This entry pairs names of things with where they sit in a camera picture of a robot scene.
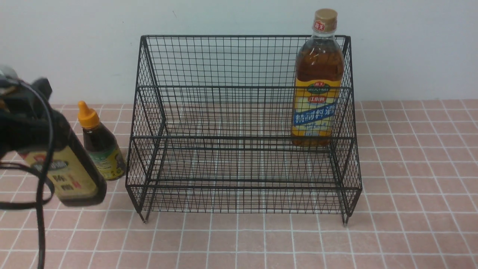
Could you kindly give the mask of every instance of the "wire shelf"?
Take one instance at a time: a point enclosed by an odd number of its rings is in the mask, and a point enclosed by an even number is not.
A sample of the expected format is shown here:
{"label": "wire shelf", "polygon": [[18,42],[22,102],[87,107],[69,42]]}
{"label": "wire shelf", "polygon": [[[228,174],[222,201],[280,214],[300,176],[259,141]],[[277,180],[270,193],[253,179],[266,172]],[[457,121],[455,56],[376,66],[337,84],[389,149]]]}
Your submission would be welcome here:
{"label": "wire shelf", "polygon": [[347,223],[362,191],[350,37],[337,36],[345,72],[329,143],[299,147],[294,65],[308,38],[141,37],[126,188],[144,221],[173,211],[336,213]]}

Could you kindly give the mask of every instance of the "rack leg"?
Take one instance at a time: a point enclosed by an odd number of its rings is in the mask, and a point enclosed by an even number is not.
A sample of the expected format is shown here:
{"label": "rack leg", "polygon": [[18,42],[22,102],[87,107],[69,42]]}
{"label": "rack leg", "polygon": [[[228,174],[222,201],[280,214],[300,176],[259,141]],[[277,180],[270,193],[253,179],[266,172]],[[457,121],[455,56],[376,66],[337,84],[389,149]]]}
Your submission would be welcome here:
{"label": "rack leg", "polygon": [[344,222],[344,227],[347,228],[349,216],[342,215],[342,221]]}
{"label": "rack leg", "polygon": [[146,218],[143,217],[143,214],[141,212],[139,212],[138,215],[140,216],[144,224],[148,223],[149,214],[146,215]]}

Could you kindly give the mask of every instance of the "gold bottle cap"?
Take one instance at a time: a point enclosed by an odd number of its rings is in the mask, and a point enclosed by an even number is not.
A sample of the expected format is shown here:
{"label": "gold bottle cap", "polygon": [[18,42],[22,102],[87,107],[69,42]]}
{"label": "gold bottle cap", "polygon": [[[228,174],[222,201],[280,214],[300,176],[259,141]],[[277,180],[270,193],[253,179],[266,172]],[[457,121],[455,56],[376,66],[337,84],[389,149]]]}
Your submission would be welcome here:
{"label": "gold bottle cap", "polygon": [[337,11],[319,9],[315,12],[313,30],[319,33],[330,33],[337,29]]}

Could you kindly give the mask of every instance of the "green label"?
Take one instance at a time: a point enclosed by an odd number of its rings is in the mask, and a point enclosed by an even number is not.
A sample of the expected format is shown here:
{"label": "green label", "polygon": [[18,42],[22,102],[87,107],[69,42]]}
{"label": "green label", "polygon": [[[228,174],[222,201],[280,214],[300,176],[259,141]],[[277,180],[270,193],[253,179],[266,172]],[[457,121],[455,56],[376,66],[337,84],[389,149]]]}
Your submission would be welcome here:
{"label": "green label", "polygon": [[325,84],[323,81],[317,81],[314,84],[310,84],[307,87],[307,91],[313,94],[326,93],[330,90],[330,85]]}
{"label": "green label", "polygon": [[88,154],[106,180],[120,177],[126,171],[126,164],[118,147],[102,152],[88,152]]}

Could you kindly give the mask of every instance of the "amber liquid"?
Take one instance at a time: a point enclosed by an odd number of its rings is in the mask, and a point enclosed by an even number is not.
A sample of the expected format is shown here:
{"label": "amber liquid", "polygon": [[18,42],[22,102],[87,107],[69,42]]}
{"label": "amber liquid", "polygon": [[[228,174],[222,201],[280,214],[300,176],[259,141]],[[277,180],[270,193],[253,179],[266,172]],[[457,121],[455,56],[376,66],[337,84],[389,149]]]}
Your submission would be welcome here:
{"label": "amber liquid", "polygon": [[[328,36],[313,35],[299,50],[295,59],[295,77],[300,81],[326,79],[331,81],[342,80],[344,74],[344,56],[333,34]],[[327,131],[321,136],[330,136]],[[326,146],[329,140],[310,138],[295,139],[296,146]]]}
{"label": "amber liquid", "polygon": [[[91,129],[83,128],[83,142],[88,152],[104,152],[111,150],[113,147],[118,147],[118,142],[114,134],[102,123]],[[108,179],[108,181],[117,180],[123,175],[124,174],[120,174],[113,179]]]}

